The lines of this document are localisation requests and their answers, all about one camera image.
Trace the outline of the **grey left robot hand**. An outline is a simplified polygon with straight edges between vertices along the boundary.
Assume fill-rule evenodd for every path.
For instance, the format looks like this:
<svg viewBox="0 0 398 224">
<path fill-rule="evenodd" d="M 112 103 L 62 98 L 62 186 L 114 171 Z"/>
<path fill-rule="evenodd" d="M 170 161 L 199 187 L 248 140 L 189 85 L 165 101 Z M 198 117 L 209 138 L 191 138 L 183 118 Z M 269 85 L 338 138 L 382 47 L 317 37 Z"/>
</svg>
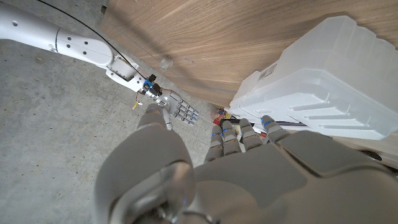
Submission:
<svg viewBox="0 0 398 224">
<path fill-rule="evenodd" d="M 327 136 L 261 121 L 268 143 L 248 120 L 241 139 L 226 122 L 213 128 L 206 161 L 194 167 L 163 109 L 151 104 L 98 172 L 93 221 L 397 222 L 397 179 L 388 168 Z"/>
</svg>

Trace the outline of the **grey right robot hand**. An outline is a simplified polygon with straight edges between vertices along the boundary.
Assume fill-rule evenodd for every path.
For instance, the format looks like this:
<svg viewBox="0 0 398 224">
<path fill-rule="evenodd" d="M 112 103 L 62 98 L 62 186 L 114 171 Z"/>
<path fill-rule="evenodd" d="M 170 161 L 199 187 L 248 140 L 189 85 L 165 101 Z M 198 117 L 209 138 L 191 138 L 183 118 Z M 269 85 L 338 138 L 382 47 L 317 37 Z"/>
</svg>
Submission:
<svg viewBox="0 0 398 224">
<path fill-rule="evenodd" d="M 191 126 L 197 122 L 198 111 L 173 90 L 162 89 L 162 94 L 155 102 L 162 107 L 165 124 L 168 130 L 173 130 L 170 120 L 171 117 Z"/>
</svg>

